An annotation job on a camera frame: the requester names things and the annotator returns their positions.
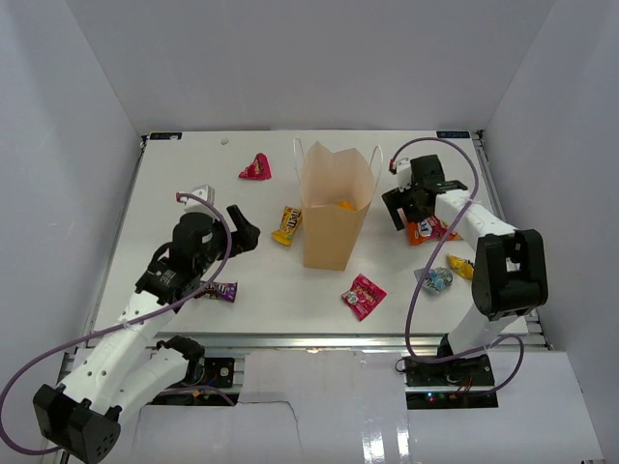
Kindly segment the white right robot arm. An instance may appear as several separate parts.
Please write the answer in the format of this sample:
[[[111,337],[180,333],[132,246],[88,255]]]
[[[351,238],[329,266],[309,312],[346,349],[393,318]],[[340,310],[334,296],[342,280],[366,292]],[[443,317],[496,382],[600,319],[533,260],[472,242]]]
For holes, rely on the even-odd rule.
[[[382,194],[396,230],[435,217],[475,251],[473,304],[441,340],[438,377],[456,386],[468,378],[468,357],[489,346],[503,330],[548,298],[544,241],[476,203],[467,186],[445,178],[436,155],[395,162],[398,186]]]

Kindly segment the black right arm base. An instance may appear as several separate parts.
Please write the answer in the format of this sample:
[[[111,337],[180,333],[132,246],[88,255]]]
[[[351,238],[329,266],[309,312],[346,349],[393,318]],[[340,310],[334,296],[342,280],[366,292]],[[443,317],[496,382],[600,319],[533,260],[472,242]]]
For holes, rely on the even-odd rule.
[[[488,355],[445,363],[401,358],[395,364],[405,383],[408,411],[495,409],[497,394]]]

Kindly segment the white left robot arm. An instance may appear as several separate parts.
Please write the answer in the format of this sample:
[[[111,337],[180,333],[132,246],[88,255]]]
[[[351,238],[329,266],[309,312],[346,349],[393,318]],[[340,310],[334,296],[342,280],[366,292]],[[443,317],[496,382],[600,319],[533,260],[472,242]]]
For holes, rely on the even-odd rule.
[[[192,386],[204,374],[204,348],[175,335],[160,341],[153,357],[137,366],[161,328],[196,297],[215,262],[257,247],[259,229],[235,205],[227,212],[230,231],[203,204],[190,207],[135,284],[119,322],[100,338],[82,364],[56,387],[41,386],[33,404],[42,434],[84,463],[104,460],[123,423],[170,386]]]

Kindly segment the orange white snack bag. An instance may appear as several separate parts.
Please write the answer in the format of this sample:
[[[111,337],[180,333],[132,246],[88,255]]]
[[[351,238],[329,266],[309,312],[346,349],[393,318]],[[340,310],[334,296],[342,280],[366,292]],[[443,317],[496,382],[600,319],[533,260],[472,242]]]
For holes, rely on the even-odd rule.
[[[430,241],[439,241],[448,232],[449,225],[437,217],[428,217],[420,222],[408,221],[406,232],[408,243],[419,246]]]

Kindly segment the brown paper bag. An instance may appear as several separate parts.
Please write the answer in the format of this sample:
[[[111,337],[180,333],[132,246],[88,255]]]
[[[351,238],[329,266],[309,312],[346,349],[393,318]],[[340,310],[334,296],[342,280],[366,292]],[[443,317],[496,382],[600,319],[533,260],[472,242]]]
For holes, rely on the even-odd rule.
[[[375,195],[384,162],[377,145],[366,158],[348,148],[333,152],[319,142],[304,149],[293,141],[304,234],[303,264],[307,268],[343,271],[357,243]],[[347,200],[351,211],[338,206]]]

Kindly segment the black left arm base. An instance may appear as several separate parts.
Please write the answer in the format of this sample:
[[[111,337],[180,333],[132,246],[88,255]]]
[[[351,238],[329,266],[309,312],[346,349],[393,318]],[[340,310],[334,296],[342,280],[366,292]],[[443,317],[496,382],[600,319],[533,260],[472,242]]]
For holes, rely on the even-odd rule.
[[[235,360],[233,358],[205,358],[195,378],[189,382],[177,382],[170,389],[215,387],[231,388],[234,384]]]

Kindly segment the orange mango gummy bag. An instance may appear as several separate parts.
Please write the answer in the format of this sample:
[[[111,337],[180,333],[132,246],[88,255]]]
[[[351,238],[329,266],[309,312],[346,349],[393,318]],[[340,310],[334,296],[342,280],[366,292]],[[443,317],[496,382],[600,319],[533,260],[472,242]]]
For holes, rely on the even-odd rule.
[[[347,200],[341,201],[340,203],[338,203],[338,206],[347,210],[356,211],[356,207]]]

